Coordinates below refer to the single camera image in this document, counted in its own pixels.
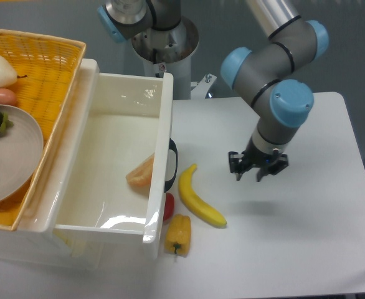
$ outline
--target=blue joint cap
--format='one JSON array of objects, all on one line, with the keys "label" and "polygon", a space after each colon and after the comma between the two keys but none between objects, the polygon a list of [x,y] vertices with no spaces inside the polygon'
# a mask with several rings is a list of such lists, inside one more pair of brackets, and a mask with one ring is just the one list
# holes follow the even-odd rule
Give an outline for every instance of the blue joint cap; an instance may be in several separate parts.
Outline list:
[{"label": "blue joint cap", "polygon": [[103,8],[103,6],[100,6],[97,9],[97,12],[100,17],[102,25],[105,27],[105,30],[109,33],[111,38],[117,43],[125,42],[126,41],[125,37],[122,36],[120,31],[116,28],[116,26],[114,25],[112,20],[109,18],[108,14],[105,11],[105,9]]},{"label": "blue joint cap", "polygon": [[317,59],[319,56],[325,53],[329,46],[328,31],[326,31],[324,25],[321,25],[318,21],[310,20],[307,21],[307,23],[313,27],[317,36],[317,52],[314,57],[314,59]]},{"label": "blue joint cap", "polygon": [[270,96],[270,107],[275,118],[289,128],[298,128],[313,108],[314,95],[304,83],[284,80],[278,83]]},{"label": "blue joint cap", "polygon": [[231,89],[234,89],[235,78],[238,75],[240,67],[250,53],[251,50],[248,48],[237,48],[233,50],[222,62],[220,74]]}]

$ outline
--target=egg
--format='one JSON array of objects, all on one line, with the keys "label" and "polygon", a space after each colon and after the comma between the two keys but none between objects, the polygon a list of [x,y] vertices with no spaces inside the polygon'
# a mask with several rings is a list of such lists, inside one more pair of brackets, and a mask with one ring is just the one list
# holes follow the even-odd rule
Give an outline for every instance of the egg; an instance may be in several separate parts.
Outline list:
[{"label": "egg", "polygon": [[0,88],[0,105],[15,106],[16,102],[16,94],[12,90]]}]

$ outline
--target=white drawer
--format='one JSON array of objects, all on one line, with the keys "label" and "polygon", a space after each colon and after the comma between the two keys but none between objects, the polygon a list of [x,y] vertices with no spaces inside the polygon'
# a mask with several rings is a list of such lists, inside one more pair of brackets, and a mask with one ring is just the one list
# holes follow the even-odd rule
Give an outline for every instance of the white drawer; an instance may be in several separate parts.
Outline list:
[{"label": "white drawer", "polygon": [[[156,258],[171,134],[173,76],[98,74],[84,59],[65,131],[19,230],[143,245]],[[155,153],[151,186],[125,176]]]}]

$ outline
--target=yellow bell pepper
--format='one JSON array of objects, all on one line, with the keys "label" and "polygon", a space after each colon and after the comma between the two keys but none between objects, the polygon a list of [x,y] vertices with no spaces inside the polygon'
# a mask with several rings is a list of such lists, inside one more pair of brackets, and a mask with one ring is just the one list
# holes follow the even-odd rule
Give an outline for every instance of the yellow bell pepper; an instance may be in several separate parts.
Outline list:
[{"label": "yellow bell pepper", "polygon": [[174,254],[187,255],[191,244],[191,218],[176,214],[170,221],[164,248]]}]

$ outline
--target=wicker basket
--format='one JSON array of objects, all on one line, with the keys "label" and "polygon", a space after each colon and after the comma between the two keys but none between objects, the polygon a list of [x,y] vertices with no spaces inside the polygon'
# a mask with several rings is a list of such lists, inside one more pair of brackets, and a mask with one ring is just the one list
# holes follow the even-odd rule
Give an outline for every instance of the wicker basket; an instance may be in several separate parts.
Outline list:
[{"label": "wicker basket", "polygon": [[8,60],[18,75],[27,75],[8,88],[16,93],[17,106],[39,123],[45,144],[32,178],[0,202],[0,229],[16,230],[34,194],[59,127],[66,117],[64,110],[85,47],[85,43],[75,40],[0,29],[0,55]]}]

